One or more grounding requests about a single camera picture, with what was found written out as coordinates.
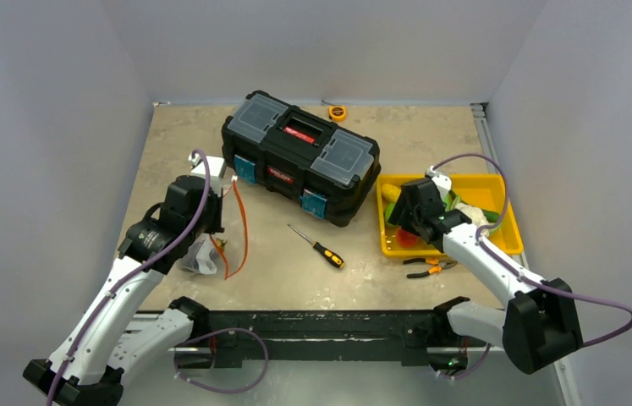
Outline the yellow corn cob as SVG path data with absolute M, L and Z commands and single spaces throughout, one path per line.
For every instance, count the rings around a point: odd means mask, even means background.
M 396 203 L 400 197 L 401 188 L 393 184 L 382 184 L 381 195 L 388 203 Z

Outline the red pink peach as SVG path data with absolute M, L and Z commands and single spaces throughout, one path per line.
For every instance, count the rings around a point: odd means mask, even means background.
M 417 235 L 407 232 L 402 228 L 397 228 L 395 232 L 395 239 L 397 244 L 403 249 L 415 247 L 420 240 Z

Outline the clear orange zip top bag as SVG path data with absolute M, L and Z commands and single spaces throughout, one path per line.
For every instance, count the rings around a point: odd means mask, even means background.
M 249 229 L 245 204 L 239 192 L 239 181 L 240 177 L 233 175 L 231 184 L 224 190 L 223 196 L 226 197 L 229 194 L 233 194 L 239 208 L 244 237 L 243 255 L 240 263 L 236 266 L 235 270 L 232 271 L 228 258 L 225 255 L 225 248 L 228 241 L 215 237 L 213 234 L 205 234 L 204 236 L 198 237 L 187 250 L 186 256 L 178 261 L 179 270 L 203 276 L 215 276 L 221 272 L 223 279 L 228 280 L 245 267 L 249 253 Z

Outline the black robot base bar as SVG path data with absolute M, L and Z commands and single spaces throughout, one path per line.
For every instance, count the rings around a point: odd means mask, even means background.
M 484 342 L 459 337 L 445 313 L 426 310 L 208 310 L 198 305 L 193 344 L 180 344 L 187 370 L 239 368 L 246 360 L 398 362 L 461 371 Z

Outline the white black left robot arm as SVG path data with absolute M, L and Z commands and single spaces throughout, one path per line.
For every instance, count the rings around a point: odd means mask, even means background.
M 46 359 L 33 359 L 23 377 L 48 405 L 116 405 L 127 376 L 144 358 L 141 339 L 119 346 L 151 291 L 203 233 L 222 232 L 223 178 L 177 177 L 163 201 L 130 226 L 107 280 L 64 342 Z

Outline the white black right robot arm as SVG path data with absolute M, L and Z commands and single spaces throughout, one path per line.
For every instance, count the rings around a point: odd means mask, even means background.
M 441 173 L 403 184 L 388 221 L 465 266 L 502 309 L 471 300 L 454 304 L 432 321 L 434 338 L 444 344 L 462 336 L 480 339 L 502 348 L 528 375 L 581 349 L 584 340 L 570 286 L 529 271 L 482 236 L 470 217 L 448 210 L 443 200 L 451 188 Z

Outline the white cauliflower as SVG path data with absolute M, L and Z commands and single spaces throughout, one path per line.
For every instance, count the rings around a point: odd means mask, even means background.
M 471 222 L 478 227 L 488 225 L 490 223 L 490 221 L 486 217 L 485 212 L 479 207 L 460 202 L 457 203 L 453 208 L 465 214 L 471 220 Z

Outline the orange black pliers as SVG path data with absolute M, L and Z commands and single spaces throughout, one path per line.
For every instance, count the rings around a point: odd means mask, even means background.
M 406 259 L 402 261 L 402 264 L 403 265 L 412 265 L 412 264 L 428 265 L 429 268 L 426 271 L 409 273 L 406 275 L 408 279 L 417 279 L 417 278 L 428 277 L 433 274 L 439 274 L 444 270 L 451 269 L 457 266 L 459 263 L 449 258 L 439 259 L 439 258 L 418 257 L 418 258 Z

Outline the green cucumber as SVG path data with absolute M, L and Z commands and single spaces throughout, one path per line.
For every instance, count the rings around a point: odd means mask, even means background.
M 481 210 L 483 213 L 483 216 L 485 217 L 485 219 L 487 220 L 488 223 L 490 224 L 499 224 L 502 220 L 501 220 L 501 214 L 495 211 L 489 211 L 486 209 L 482 209 Z

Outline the black yellow screwdriver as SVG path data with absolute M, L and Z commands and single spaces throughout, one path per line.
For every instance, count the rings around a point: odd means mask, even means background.
M 298 234 L 303 240 L 305 240 L 315 252 L 317 252 L 322 258 L 325 259 L 325 261 L 330 266 L 333 266 L 336 269 L 342 269 L 344 267 L 345 262 L 344 262 L 343 258 L 340 255 L 338 255 L 334 251 L 330 250 L 329 248 L 323 246 L 319 242 L 309 238 L 308 236 L 306 236 L 304 233 L 302 233 L 298 228 L 294 227 L 293 225 L 288 224 L 288 227 L 292 231 L 294 231 L 296 234 Z

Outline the black plastic toolbox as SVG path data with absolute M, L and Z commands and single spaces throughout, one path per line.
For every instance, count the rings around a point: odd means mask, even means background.
M 265 91 L 248 94 L 221 128 L 236 175 L 344 228 L 382 170 L 375 140 Z

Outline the yellow tape measure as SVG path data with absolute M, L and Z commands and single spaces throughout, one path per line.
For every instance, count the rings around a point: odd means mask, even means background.
M 348 112 L 345 105 L 335 104 L 325 100 L 321 100 L 321 104 L 327 107 L 327 115 L 333 122 L 341 123 L 347 118 Z

